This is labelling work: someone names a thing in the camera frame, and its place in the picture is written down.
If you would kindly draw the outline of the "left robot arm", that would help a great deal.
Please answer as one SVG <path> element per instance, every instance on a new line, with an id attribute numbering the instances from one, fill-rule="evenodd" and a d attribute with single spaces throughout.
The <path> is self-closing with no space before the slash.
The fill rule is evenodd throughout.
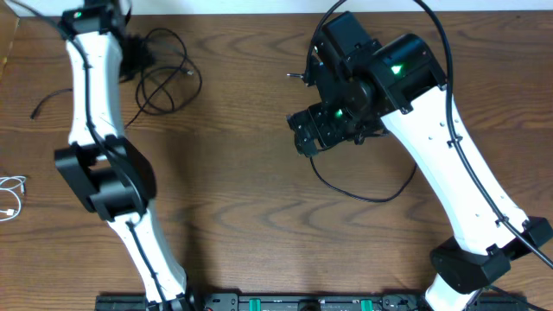
<path id="1" fill-rule="evenodd" d="M 84 208 L 119 236 L 142 278 L 147 310 L 202 310 L 156 216 L 156 178 L 127 139 L 120 111 L 120 68 L 127 18 L 117 1 L 86 1 L 57 26 L 73 75 L 73 123 L 55 167 Z"/>

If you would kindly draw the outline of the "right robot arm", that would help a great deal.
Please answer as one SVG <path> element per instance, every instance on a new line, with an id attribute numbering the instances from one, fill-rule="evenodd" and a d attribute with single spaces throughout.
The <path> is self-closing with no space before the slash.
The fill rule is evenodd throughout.
<path id="1" fill-rule="evenodd" d="M 461 121 L 451 80 L 427 43 L 406 34 L 382 44 L 350 12 L 325 15 L 302 80 L 321 100 L 288 116 L 299 154 L 394 136 L 441 202 L 453 234 L 431 251 L 432 310 L 464 310 L 552 238 L 550 222 L 518 207 L 500 186 Z"/>

